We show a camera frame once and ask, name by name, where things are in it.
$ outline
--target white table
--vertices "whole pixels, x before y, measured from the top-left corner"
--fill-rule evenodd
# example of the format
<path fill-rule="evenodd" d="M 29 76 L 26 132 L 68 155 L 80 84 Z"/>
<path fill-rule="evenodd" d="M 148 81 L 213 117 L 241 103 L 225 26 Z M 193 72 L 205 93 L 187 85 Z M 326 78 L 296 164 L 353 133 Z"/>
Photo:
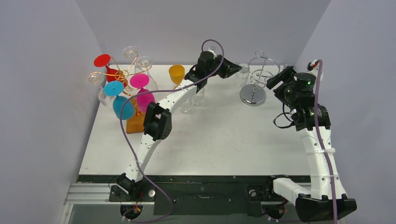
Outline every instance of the white table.
<path fill-rule="evenodd" d="M 175 85 L 170 65 L 153 65 L 150 74 L 159 89 Z M 185 65 L 186 72 L 191 65 Z M 252 66 L 256 70 L 261 66 Z M 266 69 L 274 71 L 273 66 Z M 163 140 L 146 168 L 148 175 L 309 175 L 303 144 L 294 127 L 279 129 L 272 120 L 282 104 L 266 89 L 261 106 L 245 105 L 233 77 L 212 77 L 205 101 L 190 114 L 172 115 L 172 132 Z M 279 125 L 288 124 L 279 118 Z M 135 150 L 142 133 L 129 134 Z M 133 155 L 112 108 L 99 106 L 80 175 L 119 175 L 133 163 Z"/>

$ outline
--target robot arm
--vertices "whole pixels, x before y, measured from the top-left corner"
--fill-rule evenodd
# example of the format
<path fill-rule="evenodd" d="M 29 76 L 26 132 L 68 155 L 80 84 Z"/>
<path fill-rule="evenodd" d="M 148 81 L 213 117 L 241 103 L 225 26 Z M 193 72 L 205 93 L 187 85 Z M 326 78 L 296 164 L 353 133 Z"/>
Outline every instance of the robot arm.
<path fill-rule="evenodd" d="M 197 65 L 194 65 L 186 74 L 184 80 L 179 85 L 179 88 L 186 87 L 207 77 L 215 71 L 221 61 L 222 56 L 216 55 L 211 49 L 209 51 L 202 52 Z M 214 75 L 219 75 L 222 78 L 228 78 L 240 69 L 240 66 L 233 64 L 224 58 L 222 64 Z M 145 170 L 158 144 L 170 134 L 172 130 L 172 113 L 177 110 L 177 108 L 186 101 L 186 99 L 192 97 L 195 93 L 201 90 L 206 83 L 207 79 L 189 88 L 173 92 L 156 104 L 151 102 L 148 105 L 143 122 L 143 136 L 136 153 L 137 158 L 139 159 L 137 162 L 139 163 L 142 171 Z M 125 173 L 121 174 L 117 178 L 116 182 L 117 186 L 130 195 L 133 200 L 138 197 L 139 184 L 142 178 L 142 173 L 139 172 L 137 164 L 133 162 L 131 166 L 127 167 Z"/>
<path fill-rule="evenodd" d="M 187 86 L 192 84 L 193 82 L 190 80 L 183 80 L 180 84 L 180 86 Z M 181 91 L 173 92 L 170 95 L 168 95 L 166 98 L 160 100 L 157 104 L 151 104 L 149 105 L 150 107 L 153 107 L 154 110 L 156 107 L 162 107 L 165 110 L 165 114 L 163 116 L 166 116 L 166 114 L 172 114 L 186 99 L 192 97 L 195 93 L 197 92 L 197 87 L 192 86 L 187 89 L 183 89 Z M 149 162 L 154 150 L 158 146 L 158 144 L 162 141 L 161 138 L 154 140 L 157 137 L 152 137 L 151 135 L 147 134 L 149 132 L 148 128 L 145 128 L 145 132 L 142 135 L 141 142 L 139 149 L 137 150 L 137 157 L 139 158 L 139 164 L 141 169 L 144 171 L 147 163 Z M 170 130 L 165 130 L 163 135 L 168 136 Z M 125 171 L 125 177 L 128 178 L 129 180 L 135 180 L 135 182 L 138 182 L 142 180 L 143 176 L 141 172 L 139 172 L 136 163 L 132 163 L 130 167 L 128 167 Z"/>
<path fill-rule="evenodd" d="M 308 64 L 308 72 L 296 73 L 291 67 L 267 83 L 269 89 L 283 82 L 275 90 L 275 96 L 290 108 L 291 118 L 305 148 L 310 168 L 311 190 L 307 190 L 288 178 L 277 178 L 273 181 L 273 190 L 296 207 L 298 217 L 303 222 L 332 220 L 332 189 L 329 167 L 325 158 L 328 154 L 332 164 L 335 195 L 338 208 L 338 219 L 356 210 L 356 201 L 347 197 L 343 188 L 331 146 L 330 119 L 324 106 L 318 106 L 319 130 L 325 149 L 319 143 L 317 132 L 314 130 L 314 98 L 313 86 L 318 76 L 316 63 Z"/>

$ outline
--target white wall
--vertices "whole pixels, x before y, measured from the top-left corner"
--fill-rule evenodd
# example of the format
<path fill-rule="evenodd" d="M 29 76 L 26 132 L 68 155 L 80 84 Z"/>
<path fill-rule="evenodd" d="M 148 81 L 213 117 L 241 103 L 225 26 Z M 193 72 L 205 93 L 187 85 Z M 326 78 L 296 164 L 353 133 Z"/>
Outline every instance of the white wall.
<path fill-rule="evenodd" d="M 74 0 L 0 1 L 0 223 L 57 223 L 98 105 Z"/>
<path fill-rule="evenodd" d="M 264 50 L 294 64 L 330 0 L 76 0 L 101 48 L 127 63 L 122 50 L 137 46 L 156 64 L 196 63 L 209 38 L 232 62 Z"/>
<path fill-rule="evenodd" d="M 332 0 L 296 68 L 324 60 L 319 103 L 329 110 L 337 168 L 358 209 L 349 223 L 396 214 L 396 1 Z"/>

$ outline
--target orange base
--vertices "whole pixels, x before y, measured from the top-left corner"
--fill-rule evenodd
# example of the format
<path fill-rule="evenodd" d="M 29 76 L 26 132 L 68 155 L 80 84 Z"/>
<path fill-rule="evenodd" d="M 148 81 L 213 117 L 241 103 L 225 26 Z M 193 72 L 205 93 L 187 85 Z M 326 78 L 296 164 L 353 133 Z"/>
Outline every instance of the orange base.
<path fill-rule="evenodd" d="M 140 114 L 140 116 L 133 116 L 130 119 L 127 120 L 127 134 L 132 134 L 132 133 L 141 133 L 143 132 L 143 121 L 144 117 L 146 116 L 145 113 Z"/>

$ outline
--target round metal base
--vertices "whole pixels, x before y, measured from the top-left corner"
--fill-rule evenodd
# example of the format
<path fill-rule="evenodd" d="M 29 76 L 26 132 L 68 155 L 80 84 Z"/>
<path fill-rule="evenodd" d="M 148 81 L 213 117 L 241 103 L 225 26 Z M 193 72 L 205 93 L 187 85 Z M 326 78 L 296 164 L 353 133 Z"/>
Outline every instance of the round metal base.
<path fill-rule="evenodd" d="M 239 97 L 246 105 L 260 106 L 265 102 L 266 94 L 262 87 L 248 84 L 240 90 Z"/>

